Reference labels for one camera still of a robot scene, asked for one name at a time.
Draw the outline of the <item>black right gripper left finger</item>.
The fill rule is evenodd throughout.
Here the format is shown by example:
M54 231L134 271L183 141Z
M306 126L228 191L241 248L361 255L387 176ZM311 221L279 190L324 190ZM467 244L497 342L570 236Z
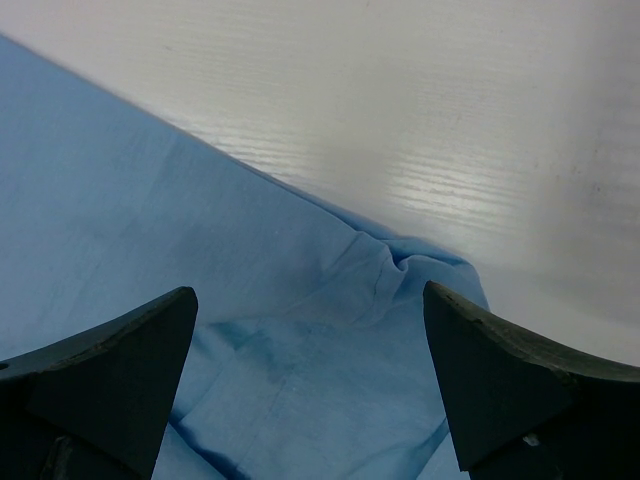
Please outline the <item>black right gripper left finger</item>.
M2 478L150 478L197 311L180 287L2 361Z

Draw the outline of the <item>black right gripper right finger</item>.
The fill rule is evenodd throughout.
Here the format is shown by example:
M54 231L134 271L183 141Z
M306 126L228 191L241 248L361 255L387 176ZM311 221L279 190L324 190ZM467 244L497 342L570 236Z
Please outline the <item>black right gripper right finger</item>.
M424 323L460 469L473 479L636 479L639 370L428 282Z

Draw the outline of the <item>light blue long sleeve shirt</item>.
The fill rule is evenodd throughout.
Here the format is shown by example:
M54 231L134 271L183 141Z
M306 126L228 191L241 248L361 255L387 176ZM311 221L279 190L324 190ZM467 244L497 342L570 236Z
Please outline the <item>light blue long sleeve shirt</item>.
M428 281L466 260L259 173L1 42L1 354L179 286L199 309L158 479L458 479Z

